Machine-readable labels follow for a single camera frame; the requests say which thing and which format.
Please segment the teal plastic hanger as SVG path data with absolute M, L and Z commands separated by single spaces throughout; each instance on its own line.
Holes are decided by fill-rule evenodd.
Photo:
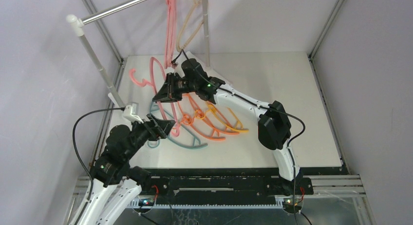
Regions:
M 151 103 L 150 105 L 150 113 L 151 114 L 158 114 L 160 113 L 161 109 L 156 103 Z M 172 114 L 168 111 L 165 111 L 165 115 L 168 119 L 172 119 Z M 208 143 L 202 142 L 201 139 L 190 129 L 185 126 L 181 126 L 179 128 L 179 136 L 175 137 L 172 134 L 168 136 L 168 140 L 185 149 L 188 150 L 198 150 L 208 146 Z M 160 142 L 156 142 L 156 144 L 147 144 L 150 148 L 156 148 L 160 145 Z

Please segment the beige plastic hanger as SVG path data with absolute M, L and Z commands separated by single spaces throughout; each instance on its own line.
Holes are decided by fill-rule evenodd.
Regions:
M 188 13 L 176 37 L 176 51 L 181 52 L 186 49 L 203 27 L 203 18 L 197 14 L 197 11 L 200 11 L 202 8 L 202 2 L 203 0 L 191 1 L 191 7 L 188 9 Z

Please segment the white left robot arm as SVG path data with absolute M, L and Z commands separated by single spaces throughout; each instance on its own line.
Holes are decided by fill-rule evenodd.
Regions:
M 148 141 L 166 139 L 175 121 L 152 114 L 147 118 L 110 130 L 103 153 L 88 173 L 91 181 L 71 225 L 112 225 L 134 198 L 151 191 L 151 173 L 131 167 L 130 160 Z

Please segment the orange plastic hanger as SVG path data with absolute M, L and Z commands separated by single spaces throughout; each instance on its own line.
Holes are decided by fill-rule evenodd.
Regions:
M 177 102 L 178 109 L 182 115 L 180 124 L 192 128 L 197 134 L 211 141 L 225 141 L 228 135 L 235 136 L 235 135 L 241 134 L 241 133 L 237 133 L 235 135 L 231 135 L 229 133 L 215 131 L 212 127 L 204 123 L 202 120 L 196 119 L 194 116 L 194 109 L 191 107 L 191 105 L 194 105 L 195 103 L 198 104 L 201 110 L 205 111 L 207 109 L 206 103 L 204 106 L 201 106 L 198 103 L 198 100 L 193 98 L 192 94 L 185 94 L 184 101 Z M 235 123 L 235 118 L 230 114 L 228 109 L 226 112 L 222 112 L 222 113 L 230 121 L 230 123 L 232 124 Z M 224 129 L 224 126 L 215 117 L 213 117 L 211 113 L 207 114 L 207 116 L 208 116 L 208 119 L 212 121 L 215 127 L 221 130 Z

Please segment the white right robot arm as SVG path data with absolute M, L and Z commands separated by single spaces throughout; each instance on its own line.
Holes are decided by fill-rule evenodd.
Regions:
M 208 76 L 201 64 L 194 58 L 181 65 L 183 76 L 178 73 L 166 74 L 161 89 L 153 97 L 154 102 L 174 103 L 181 101 L 185 94 L 194 93 L 201 100 L 224 106 L 255 119 L 258 127 L 258 140 L 273 152 L 282 179 L 282 189 L 293 194 L 301 187 L 298 178 L 300 167 L 291 148 L 291 142 L 303 134 L 291 134 L 291 119 L 302 122 L 298 117 L 285 111 L 282 103 L 262 102 L 253 99 L 228 85 L 224 80 Z

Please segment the yellow plastic hanger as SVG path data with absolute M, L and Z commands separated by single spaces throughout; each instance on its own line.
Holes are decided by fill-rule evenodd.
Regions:
M 228 111 L 235 118 L 234 124 L 230 123 L 230 121 L 223 115 L 223 113 L 219 109 L 215 107 L 215 105 L 213 105 L 210 102 L 206 102 L 206 105 L 207 109 L 205 111 L 201 110 L 197 103 L 191 105 L 191 107 L 194 109 L 195 118 L 198 120 L 202 120 L 204 123 L 212 127 L 215 131 L 221 131 L 224 133 L 229 133 L 231 135 L 249 132 L 249 129 L 244 128 L 242 122 L 230 108 L 228 108 Z M 212 121 L 208 119 L 207 114 L 209 113 L 211 113 L 213 117 L 215 117 L 224 126 L 223 130 L 215 127 Z

